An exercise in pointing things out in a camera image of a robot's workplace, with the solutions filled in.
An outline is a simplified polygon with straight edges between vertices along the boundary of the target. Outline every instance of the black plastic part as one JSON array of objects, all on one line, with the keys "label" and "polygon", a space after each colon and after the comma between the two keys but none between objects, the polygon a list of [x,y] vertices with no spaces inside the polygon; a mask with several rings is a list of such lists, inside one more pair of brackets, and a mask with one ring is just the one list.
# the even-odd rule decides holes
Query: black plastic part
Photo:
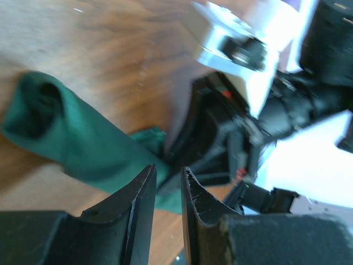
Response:
[{"label": "black plastic part", "polygon": [[0,212],[0,264],[148,264],[157,172],[75,218],[64,211]]},{"label": "black plastic part", "polygon": [[337,147],[344,151],[353,153],[353,116],[348,126],[346,137],[339,142]]},{"label": "black plastic part", "polygon": [[268,190],[247,184],[247,189],[238,203],[257,213],[263,213],[264,205],[269,203],[270,198],[271,193]]},{"label": "black plastic part", "polygon": [[256,38],[249,38],[244,43],[239,43],[228,37],[220,50],[238,65],[253,71],[264,68],[264,43]]},{"label": "black plastic part", "polygon": [[285,189],[274,188],[269,201],[264,203],[261,213],[290,213],[292,203],[299,194]]},{"label": "black plastic part", "polygon": [[226,204],[228,207],[234,209],[237,205],[240,204],[240,201],[244,197],[244,194],[247,190],[248,190],[247,184],[244,181],[240,181],[228,193],[223,203]]},{"label": "black plastic part", "polygon": [[342,265],[353,260],[353,237],[336,217],[242,216],[204,189],[188,168],[181,197],[186,264]]},{"label": "black plastic part", "polygon": [[353,87],[353,1],[319,2],[299,64],[319,82]]},{"label": "black plastic part", "polygon": [[[225,89],[232,100],[220,92]],[[255,181],[263,134],[246,101],[220,72],[194,82],[192,93],[198,108],[190,107],[184,129],[166,154],[173,169],[157,193],[179,189],[184,166],[190,167],[203,185],[227,184],[241,168],[247,170],[249,181]]]}]

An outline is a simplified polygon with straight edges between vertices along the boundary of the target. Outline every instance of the cylindrical black component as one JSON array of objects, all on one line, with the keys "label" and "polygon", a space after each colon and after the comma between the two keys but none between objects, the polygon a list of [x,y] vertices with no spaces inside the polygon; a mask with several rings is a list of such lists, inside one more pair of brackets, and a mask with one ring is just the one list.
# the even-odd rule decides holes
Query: cylindrical black component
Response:
[{"label": "cylindrical black component", "polygon": [[300,66],[314,79],[353,86],[353,1],[321,0],[302,44]]},{"label": "cylindrical black component", "polygon": [[267,206],[271,193],[253,184],[246,184],[247,190],[245,191],[240,204],[248,207],[249,209],[261,213],[263,208]]},{"label": "cylindrical black component", "polygon": [[260,116],[259,125],[263,130],[264,143],[290,136],[319,120],[346,110],[353,98],[353,89],[319,84],[298,89],[287,94],[291,102],[288,110],[280,97],[270,96]]}]

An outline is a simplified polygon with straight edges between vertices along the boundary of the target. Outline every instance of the green fabric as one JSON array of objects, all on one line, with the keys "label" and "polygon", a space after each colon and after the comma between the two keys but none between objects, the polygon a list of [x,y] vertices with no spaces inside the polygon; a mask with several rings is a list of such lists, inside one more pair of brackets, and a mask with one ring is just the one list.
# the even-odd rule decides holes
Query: green fabric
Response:
[{"label": "green fabric", "polygon": [[157,157],[162,157],[166,133],[158,127],[138,131],[130,137]]},{"label": "green fabric", "polygon": [[[30,72],[20,80],[2,125],[14,144],[61,163],[65,173],[108,193],[127,185],[146,165],[157,165],[157,185],[169,166],[151,150],[151,134],[130,138],[59,80]],[[156,208],[181,213],[180,191],[156,197]]]}]

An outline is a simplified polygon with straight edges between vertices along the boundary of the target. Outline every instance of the white plastic part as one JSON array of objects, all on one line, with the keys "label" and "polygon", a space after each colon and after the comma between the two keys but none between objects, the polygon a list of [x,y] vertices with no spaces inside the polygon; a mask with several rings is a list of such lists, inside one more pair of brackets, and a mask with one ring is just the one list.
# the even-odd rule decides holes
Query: white plastic part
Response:
[{"label": "white plastic part", "polygon": [[265,69],[260,72],[235,66],[237,73],[227,77],[247,101],[251,115],[258,118],[276,75],[279,54],[302,29],[303,20],[298,11],[280,0],[256,1],[242,19],[249,32],[266,44]]},{"label": "white plastic part", "polygon": [[348,224],[353,234],[353,208],[319,202],[300,195],[294,199],[290,212],[293,214],[330,214],[341,218]]},{"label": "white plastic part", "polygon": [[238,18],[235,14],[232,13],[231,10],[225,7],[220,7],[211,2],[207,2],[207,8],[225,25],[229,26],[232,29],[239,28],[238,22],[240,18]]},{"label": "white plastic part", "polygon": [[261,186],[294,190],[324,203],[353,208],[353,154],[336,147],[350,118],[347,110],[278,141]]}]

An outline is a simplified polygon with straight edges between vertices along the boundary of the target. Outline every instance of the wood grain surface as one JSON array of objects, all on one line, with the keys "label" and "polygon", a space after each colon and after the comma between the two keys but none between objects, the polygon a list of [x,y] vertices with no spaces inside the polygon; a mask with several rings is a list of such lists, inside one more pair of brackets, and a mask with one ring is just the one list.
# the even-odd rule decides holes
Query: wood grain surface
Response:
[{"label": "wood grain surface", "polygon": [[[241,13],[251,1],[216,1]],[[0,119],[18,77],[61,80],[125,133],[159,126],[173,137],[190,83],[209,71],[177,31],[189,0],[0,1]],[[212,188],[222,198],[230,187]],[[82,210],[108,194],[0,135],[0,210]],[[183,246],[181,216],[156,210],[150,264],[170,264]]]}]

